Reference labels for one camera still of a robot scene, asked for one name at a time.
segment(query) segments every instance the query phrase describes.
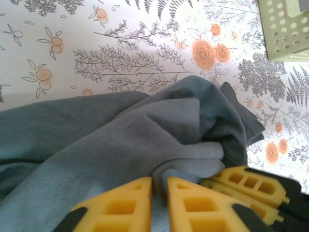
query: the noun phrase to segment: floral tablecloth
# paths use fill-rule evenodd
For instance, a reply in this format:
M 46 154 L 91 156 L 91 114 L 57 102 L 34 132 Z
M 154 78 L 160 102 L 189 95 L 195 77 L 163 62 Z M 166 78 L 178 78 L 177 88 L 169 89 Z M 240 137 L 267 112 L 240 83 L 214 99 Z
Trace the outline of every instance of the floral tablecloth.
M 0 110 L 229 82 L 266 127 L 249 165 L 309 193 L 309 64 L 267 60 L 257 0 L 2 0 L 0 59 Z

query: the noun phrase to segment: crumpled cloth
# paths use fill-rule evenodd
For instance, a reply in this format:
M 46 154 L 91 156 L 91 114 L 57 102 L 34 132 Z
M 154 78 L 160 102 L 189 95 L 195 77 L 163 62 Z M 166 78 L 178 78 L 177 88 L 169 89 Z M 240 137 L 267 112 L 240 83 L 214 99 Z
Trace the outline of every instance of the crumpled cloth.
M 169 231 L 162 175 L 207 178 L 247 164 L 265 129 L 236 98 L 189 76 L 149 96 L 119 92 L 0 112 L 0 231 L 49 232 L 77 203 L 154 180 L 152 231 Z

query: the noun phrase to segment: gray cloth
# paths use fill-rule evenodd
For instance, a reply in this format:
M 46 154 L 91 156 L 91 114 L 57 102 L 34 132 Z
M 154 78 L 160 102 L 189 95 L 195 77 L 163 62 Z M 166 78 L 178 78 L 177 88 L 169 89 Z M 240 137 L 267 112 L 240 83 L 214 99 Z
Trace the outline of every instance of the gray cloth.
M 1 112 L 0 231 L 52 231 L 77 203 L 148 175 L 152 231 L 169 231 L 157 198 L 162 175 L 172 169 L 198 180 L 246 164 L 247 141 L 261 138 L 263 126 L 229 94 L 190 76 L 153 96 L 123 92 Z M 16 163 L 26 171 L 8 171 Z

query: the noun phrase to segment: gray towel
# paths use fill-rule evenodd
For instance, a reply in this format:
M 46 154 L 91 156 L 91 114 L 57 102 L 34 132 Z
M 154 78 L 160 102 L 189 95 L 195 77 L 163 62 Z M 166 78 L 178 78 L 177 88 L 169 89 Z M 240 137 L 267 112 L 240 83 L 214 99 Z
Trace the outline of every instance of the gray towel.
M 0 231 L 52 231 L 77 203 L 148 175 L 152 231 L 169 231 L 162 175 L 175 170 L 197 181 L 224 164 L 246 164 L 247 141 L 261 138 L 263 126 L 229 98 L 190 76 L 153 96 L 104 94 L 1 112 Z

